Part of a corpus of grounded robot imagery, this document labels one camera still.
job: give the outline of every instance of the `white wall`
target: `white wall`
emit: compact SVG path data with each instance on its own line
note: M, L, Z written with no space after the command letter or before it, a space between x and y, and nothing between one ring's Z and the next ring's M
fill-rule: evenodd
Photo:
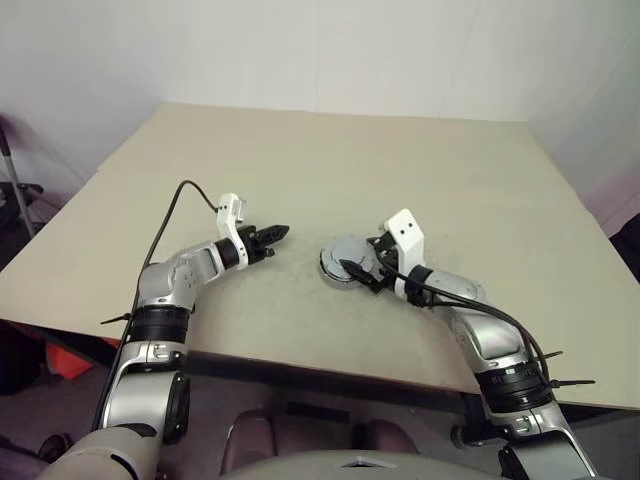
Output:
M640 0L0 0L0 9L0 112L16 128L15 159L24 179L62 198L163 99L526 120L603 224L633 212L625 205L640 192Z

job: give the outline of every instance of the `gray disc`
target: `gray disc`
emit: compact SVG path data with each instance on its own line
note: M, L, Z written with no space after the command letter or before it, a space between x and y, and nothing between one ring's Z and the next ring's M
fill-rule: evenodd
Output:
M346 289L361 285L342 268L340 260L351 260L359 264L365 272L371 272L376 257L364 238L355 235L340 237L322 249L320 252L322 278L332 287Z

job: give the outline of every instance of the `black cable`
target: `black cable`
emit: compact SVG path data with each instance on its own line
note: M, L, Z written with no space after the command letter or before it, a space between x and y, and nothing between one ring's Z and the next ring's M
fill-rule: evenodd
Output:
M129 329L131 328L131 322L133 321L133 314L136 310L136 306L138 305L138 298L140 297L140 277L142 276L142 272L144 271L144 269L147 268L151 263L151 258L153 257L153 254L156 251L156 247L158 246L158 243L160 243L160 239L162 238L162 235L165 229L167 228L167 224L171 219L173 210L176 208L176 204L178 203L178 199L180 198L180 193L182 192L182 189L186 185L191 185L193 188L195 188L198 191L198 193L202 196L205 203L209 206L209 208L211 208L211 210L213 210L214 212L218 212L218 207L216 207L211 202L211 200L209 200L207 195L204 193L202 188L200 188L200 186L197 183L191 180L183 180L182 182L180 182L180 185L178 185L178 188L176 188L176 191L173 194L173 198L171 199L171 203L169 204L167 213L165 213L164 219L160 224L160 228L158 228L156 236L153 238L153 241L151 242L151 246L149 247L147 256L145 257L144 262L142 263L142 268L140 269L140 273L138 274L138 280L136 282L136 294L133 297L133 305L131 306L131 313L124 314L121 317L116 317L115 319L108 320L107 322L103 322L103 323L110 323L112 321L117 321L120 318L122 318L127 320L127 325L124 327L124 331L122 332L122 338L120 338L120 345L118 345L118 349L116 350L116 356L113 360L113 364L111 365L111 370L109 370L109 375L107 376L107 380L105 381L104 386L102 387L102 392L100 393L100 399L98 400L98 407L96 408L96 413L93 416L93 422L91 424L92 431L100 428L100 419L102 418L102 413L104 411L104 403L107 400L107 395L109 394L109 391L111 390L111 384L115 379L116 369L118 367L118 363L120 362L120 356L122 355L122 347L126 343L127 335L129 334Z
M520 332L520 335L522 336L522 340L525 346L525 350L527 351L527 355L529 357L529 359L531 361L538 361L540 363L540 368L542 369L542 375L546 381L546 383L550 383L550 377L549 377L549 366L547 365L547 360L544 356L544 353L542 352L542 349L540 348L540 345L538 344L538 342L536 341L535 338L533 338L533 335L531 335L531 333L529 333L529 331L520 323L518 322L515 318L513 318L511 315L507 314L506 312L503 312L502 310L496 308L496 307L492 307L491 305L487 305L486 303L482 303L482 302L477 302L475 300L471 300L469 298L465 298L465 297L461 297L460 295L456 295L454 293L450 293L447 292L446 290L441 290L437 287L432 287L431 285L425 285L424 283L420 283L417 282L415 280L413 280L412 278L407 277L406 275L401 274L397 269L393 268L382 256L382 253L377 251L374 248L375 252L376 252L376 258L378 259L378 261L380 262L380 264L385 267L387 270L389 270L391 273L393 273L394 275L396 275L398 278L400 278L401 280L404 280L405 282L409 282L410 284L412 284L413 286L420 288L422 290L427 290L431 293L437 293L438 295L441 295L443 297L447 297L447 298L451 298L453 300L456 300L457 303L455 302L434 302L432 303L433 306L452 306L452 307L459 307L459 308L468 308L470 310L476 310L478 312L482 312L482 313L486 313L487 315L491 315L493 317L496 317L504 322L507 322L508 324L512 325L513 327L515 327L518 332ZM534 358L533 353L531 352L531 348L533 348L533 350L536 352L537 355L537 359Z

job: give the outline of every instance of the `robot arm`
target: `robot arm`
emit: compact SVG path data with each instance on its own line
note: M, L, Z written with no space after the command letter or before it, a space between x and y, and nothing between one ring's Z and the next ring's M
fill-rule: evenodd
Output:
M380 237L367 241L379 261L382 279L374 275L375 268L364 271L352 259L342 260L342 267L372 291L389 288L412 305L431 308L445 322L478 381L487 417L512 442L501 452L501 462L510 461L507 456L515 454L531 478L538 478L540 472L547 478L563 478L563 472L572 475L564 478L595 477L595 468L564 418L550 381L522 332L487 313L499 311L480 285L425 266L424 235L409 210L385 221L383 230ZM469 308L473 302L488 308ZM550 473L553 462L549 463L549 455L554 454L571 467Z
M272 256L269 245L289 227L237 229L245 202L223 195L217 223L222 239L178 252L140 275L139 296L121 347L99 428L75 444L40 480L151 480L160 448L187 432L189 378L184 372L189 317L202 288L226 272Z

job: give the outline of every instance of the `table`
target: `table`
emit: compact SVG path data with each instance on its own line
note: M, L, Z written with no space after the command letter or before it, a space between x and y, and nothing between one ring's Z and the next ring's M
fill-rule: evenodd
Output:
M479 281L547 352L561 401L640 408L640 291L523 123L164 104L0 274L0 317L119 338L138 269L180 180L248 201L247 223L288 224L277 255L199 299L194 351L478 391L446 328L390 293L329 288L318 255L412 210L426 258ZM185 191L156 259L217 239Z

